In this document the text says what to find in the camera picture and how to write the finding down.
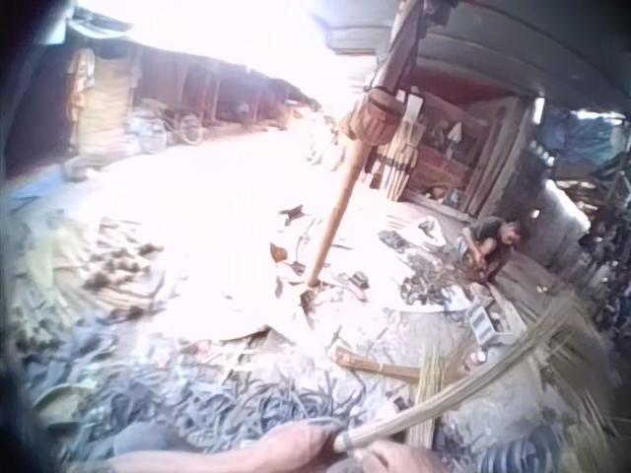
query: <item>dirt ground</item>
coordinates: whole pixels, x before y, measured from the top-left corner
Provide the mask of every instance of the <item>dirt ground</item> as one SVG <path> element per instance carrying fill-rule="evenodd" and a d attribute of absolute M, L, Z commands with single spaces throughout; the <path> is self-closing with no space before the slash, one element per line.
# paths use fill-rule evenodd
<path fill-rule="evenodd" d="M 82 183 L 64 183 L 17 212 L 14 222 L 41 228 L 50 211 L 62 208 L 83 221 L 111 217 L 139 222 L 164 245 L 168 274 L 184 280 L 179 297 L 154 317 L 125 326 L 121 358 L 149 356 L 147 347 L 157 335 L 195 343 L 238 338 L 272 326 L 285 336 L 271 331 L 254 351 L 244 341 L 230 345 L 234 350 L 218 376 L 230 370 L 256 372 L 268 379 L 284 375 L 307 387 L 331 377 L 338 381 L 340 399 L 365 391 L 363 415 L 370 419 L 392 396 L 413 398 L 414 386 L 344 370 L 330 359 L 335 347 L 382 363 L 415 367 L 424 348 L 439 341 L 440 350 L 448 353 L 470 331 L 441 312 L 415 313 L 401 306 L 384 269 L 393 252 L 378 240 L 377 232 L 431 215 L 453 244 L 462 223 L 417 205 L 386 202 L 359 186 L 337 238 L 351 249 L 334 248 L 327 261 L 328 271 L 364 271 L 371 281 L 368 301 L 330 290 L 304 318 L 297 290 L 285 284 L 283 297 L 277 300 L 274 295 L 278 268 L 269 258 L 269 242 L 295 241 L 279 235 L 277 213 L 303 204 L 315 224 L 298 255 L 289 249 L 290 258 L 297 256 L 309 264 L 341 173 L 308 166 L 303 151 L 300 135 L 272 131 L 170 148 L 158 156 L 130 158 L 92 172 Z M 308 217 L 295 222 L 297 232 L 310 222 Z M 509 265 L 507 274 L 509 299 L 535 298 L 535 287 L 553 280 L 523 256 Z M 515 284 L 511 288 L 516 280 L 529 289 L 517 290 Z M 238 363 L 243 353 L 248 354 L 246 365 Z M 536 424 L 541 405 L 555 402 L 526 367 L 519 367 L 449 415 L 448 422 L 457 424 L 467 444 L 483 448 Z"/>

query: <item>hand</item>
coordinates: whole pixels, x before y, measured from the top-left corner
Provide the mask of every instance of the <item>hand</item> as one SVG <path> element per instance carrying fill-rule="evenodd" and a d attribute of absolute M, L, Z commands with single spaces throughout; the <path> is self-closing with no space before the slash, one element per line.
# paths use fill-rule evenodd
<path fill-rule="evenodd" d="M 306 422 L 292 422 L 278 426 L 258 443 L 264 455 L 265 471 L 274 473 L 311 471 L 327 456 L 332 456 L 328 446 L 332 445 L 334 431 L 324 427 L 310 426 Z"/>
<path fill-rule="evenodd" d="M 482 271 L 486 269 L 486 259 L 484 259 L 484 255 L 479 251 L 473 251 L 473 262 L 478 269 Z"/>
<path fill-rule="evenodd" d="M 358 454 L 364 473 L 447 473 L 431 451 L 392 441 L 378 440 Z"/>

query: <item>bicycle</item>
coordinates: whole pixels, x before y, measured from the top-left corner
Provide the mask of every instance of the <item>bicycle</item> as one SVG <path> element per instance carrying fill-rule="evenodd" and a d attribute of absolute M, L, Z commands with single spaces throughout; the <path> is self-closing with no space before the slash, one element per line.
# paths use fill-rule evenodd
<path fill-rule="evenodd" d="M 171 110 L 163 103 L 151 99 L 142 100 L 141 106 L 149 112 L 138 134 L 140 147 L 145 153 L 163 153 L 169 146 L 169 134 L 190 146 L 199 145 L 203 141 L 201 120 L 194 113 L 184 114 L 180 110 Z"/>

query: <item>bamboo strip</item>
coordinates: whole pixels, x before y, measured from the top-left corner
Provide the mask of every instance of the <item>bamboo strip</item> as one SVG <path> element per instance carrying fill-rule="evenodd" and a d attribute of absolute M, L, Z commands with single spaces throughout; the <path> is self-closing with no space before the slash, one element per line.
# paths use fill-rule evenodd
<path fill-rule="evenodd" d="M 341 453 L 352 448 L 365 446 L 374 440 L 392 436 L 454 409 L 463 401 L 504 377 L 516 365 L 530 356 L 536 347 L 545 343 L 556 332 L 570 312 L 567 298 L 556 298 L 532 330 L 522 335 L 497 364 L 461 379 L 437 395 L 391 419 L 339 434 L 333 444 L 334 451 Z"/>
<path fill-rule="evenodd" d="M 419 374 L 418 387 L 416 388 L 417 405 L 440 392 L 444 373 L 443 363 L 436 347 L 423 350 L 420 365 L 421 372 Z M 432 449 L 435 428 L 436 419 L 417 424 L 407 431 L 405 443 L 415 447 L 422 446 Z"/>

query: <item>roof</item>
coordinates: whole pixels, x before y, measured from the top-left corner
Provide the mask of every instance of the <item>roof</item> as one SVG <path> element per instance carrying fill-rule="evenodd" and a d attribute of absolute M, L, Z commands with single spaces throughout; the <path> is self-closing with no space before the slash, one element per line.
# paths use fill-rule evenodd
<path fill-rule="evenodd" d="M 347 80 L 324 59 L 317 42 L 344 55 L 386 51 L 398 0 L 303 1 L 316 27 L 299 18 L 305 12 L 303 2 L 296 0 L 136 0 L 132 10 L 126 0 L 79 4 L 134 23 L 129 38 L 137 42 L 246 64 L 312 97 L 330 90 L 335 81 Z M 570 109 L 631 115 L 631 55 L 624 51 L 631 41 L 597 3 L 460 2 L 448 25 L 432 27 L 421 41 L 417 65 L 489 93 L 493 88 L 508 90 L 545 96 Z M 304 41 L 310 43 L 308 49 Z M 265 63 L 263 58 L 270 57 L 278 60 Z"/>
<path fill-rule="evenodd" d="M 570 109 L 631 113 L 631 61 L 597 2 L 475 0 L 420 44 L 419 66 L 545 96 Z M 311 0 L 338 53 L 384 50 L 396 0 Z"/>

